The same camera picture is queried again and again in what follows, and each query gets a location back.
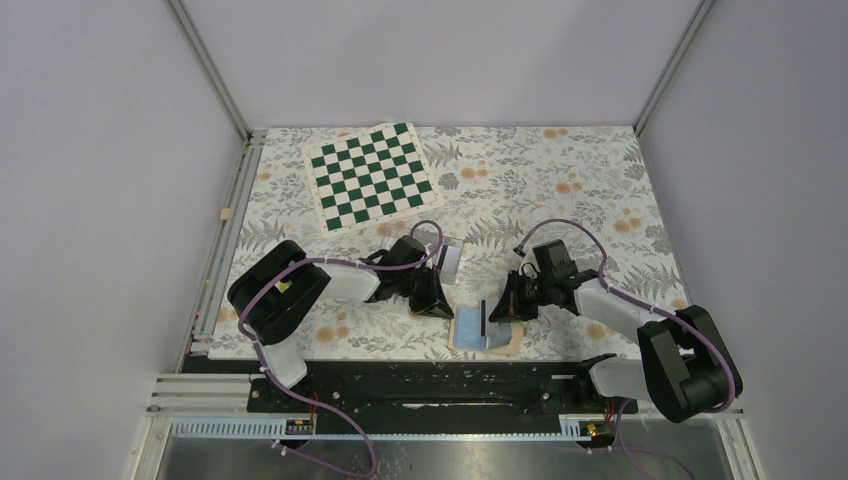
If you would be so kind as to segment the clear plastic card box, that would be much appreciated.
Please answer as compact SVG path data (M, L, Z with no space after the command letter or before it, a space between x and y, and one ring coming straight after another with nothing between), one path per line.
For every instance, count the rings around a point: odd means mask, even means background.
M408 264L420 260L426 255L430 259L426 264L401 273L400 278L405 286L411 287L415 282L423 284L425 275L433 278L436 285L454 285L459 270L459 263L464 243L452 237L445 237L439 242L435 233L416 232L412 236L404 235L395 239L392 247L400 247L400 263Z

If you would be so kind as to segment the beige card holder wallet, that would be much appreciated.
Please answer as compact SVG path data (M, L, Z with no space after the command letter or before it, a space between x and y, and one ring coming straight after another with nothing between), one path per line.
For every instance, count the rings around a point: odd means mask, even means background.
M520 353L523 329L511 323L483 319L479 307L461 306L451 321L448 347L452 350L516 356Z

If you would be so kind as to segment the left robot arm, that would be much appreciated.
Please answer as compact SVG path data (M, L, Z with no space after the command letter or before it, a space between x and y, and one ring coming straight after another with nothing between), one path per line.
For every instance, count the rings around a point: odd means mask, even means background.
M294 333L312 307L325 298L376 303L402 297L418 316L451 319L433 253L405 235L387 249L357 261L312 258L285 240L230 287L227 300L237 328L258 352L272 382L272 398L288 411L309 401L310 385Z

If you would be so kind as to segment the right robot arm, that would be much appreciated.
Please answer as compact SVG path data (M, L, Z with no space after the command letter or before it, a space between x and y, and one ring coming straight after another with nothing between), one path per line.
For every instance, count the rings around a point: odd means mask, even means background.
M555 306L600 322L639 347L640 357L616 354L582 363L573 386L575 402L597 412L613 397L652 403L669 421L681 423L732 403L743 380L709 312L692 305L674 312L650 305L580 270L565 244L534 247L532 272L511 270L498 300L481 303L481 332L534 320Z

